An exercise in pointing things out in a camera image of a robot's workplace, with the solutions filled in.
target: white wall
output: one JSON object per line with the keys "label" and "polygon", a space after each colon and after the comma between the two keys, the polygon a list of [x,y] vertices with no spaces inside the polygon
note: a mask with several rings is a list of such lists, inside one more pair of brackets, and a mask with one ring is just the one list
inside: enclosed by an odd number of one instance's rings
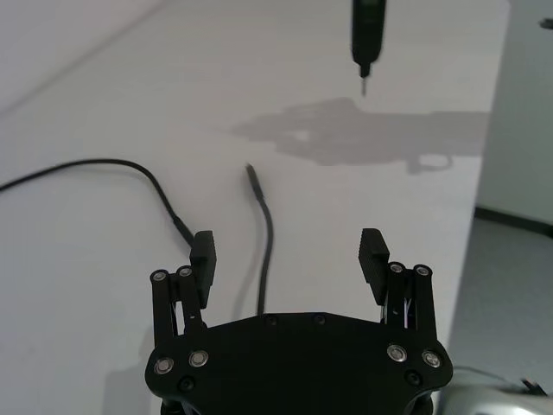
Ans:
{"label": "white wall", "polygon": [[513,1],[478,203],[553,223],[553,1]]}
{"label": "white wall", "polygon": [[0,112],[161,1],[0,1]]}

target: white surface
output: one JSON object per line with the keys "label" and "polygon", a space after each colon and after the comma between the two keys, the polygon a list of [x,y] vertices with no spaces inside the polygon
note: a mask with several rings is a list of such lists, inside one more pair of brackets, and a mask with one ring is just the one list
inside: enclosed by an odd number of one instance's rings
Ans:
{"label": "white surface", "polygon": [[2,0],[0,112],[162,0]]}
{"label": "white surface", "polygon": [[478,202],[553,224],[551,0],[514,2],[493,105]]}
{"label": "white surface", "polygon": [[[378,319],[357,261],[361,228],[378,227],[393,259],[435,270],[445,342],[507,12],[392,2],[362,99],[344,3],[169,3],[0,120],[0,182],[75,157],[144,163],[189,226],[214,230],[214,325],[255,309],[251,162],[276,224],[269,312]],[[99,170],[0,198],[2,413],[158,411],[148,276],[188,250],[146,182]]]}

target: gray floor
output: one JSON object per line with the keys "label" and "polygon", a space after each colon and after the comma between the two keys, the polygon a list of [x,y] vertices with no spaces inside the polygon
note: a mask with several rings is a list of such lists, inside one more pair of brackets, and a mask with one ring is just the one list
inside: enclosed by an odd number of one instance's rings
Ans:
{"label": "gray floor", "polygon": [[553,391],[553,239],[475,220],[450,356]]}

